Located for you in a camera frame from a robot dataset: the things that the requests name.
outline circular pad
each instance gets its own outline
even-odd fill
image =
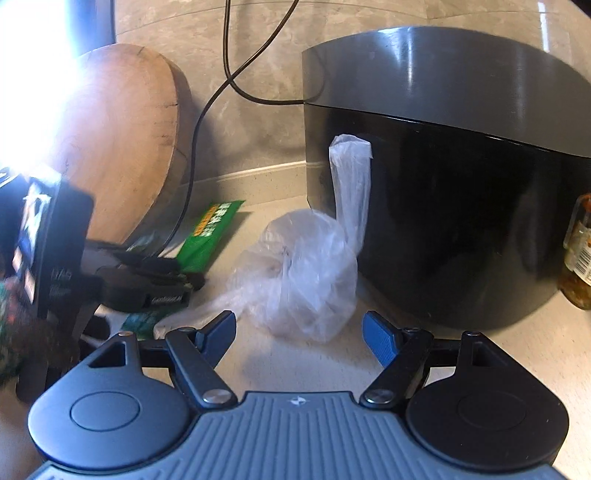
[[[182,437],[190,419],[179,392],[141,371],[82,365],[35,402],[28,425],[49,459],[107,472],[161,455]]]
[[[482,430],[500,431],[519,425],[527,408],[516,396],[486,390],[468,395],[457,405],[460,418]]]
[[[72,420],[86,430],[108,432],[130,424],[139,414],[134,397],[119,392],[98,392],[82,397],[72,407]]]
[[[560,400],[528,372],[508,368],[474,368],[424,387],[406,420],[431,453],[490,473],[552,463],[569,429]]]

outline gray ribbed surface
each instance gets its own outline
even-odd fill
[[[42,468],[31,479],[84,475]],[[460,471],[425,452],[390,413],[367,410],[349,393],[249,393],[231,411],[204,415],[173,453],[102,480],[558,480],[543,466],[503,476]]]

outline logo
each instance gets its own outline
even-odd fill
[[[301,406],[302,406],[304,403],[308,403],[308,401],[307,401],[305,398],[303,398],[303,397],[300,397],[300,396],[298,395],[297,397],[294,397],[294,398],[292,398],[292,399],[290,400],[290,403],[291,403],[292,405],[295,405],[296,407],[301,407]]]

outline glass jar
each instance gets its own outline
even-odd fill
[[[591,193],[574,204],[563,246],[566,254],[558,288],[571,303],[591,310]]]

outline metal screw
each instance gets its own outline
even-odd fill
[[[224,405],[232,398],[232,393],[223,388],[207,390],[203,394],[203,401],[212,405]]]
[[[394,399],[394,393],[384,388],[368,390],[364,394],[365,400],[375,405],[386,405]]]

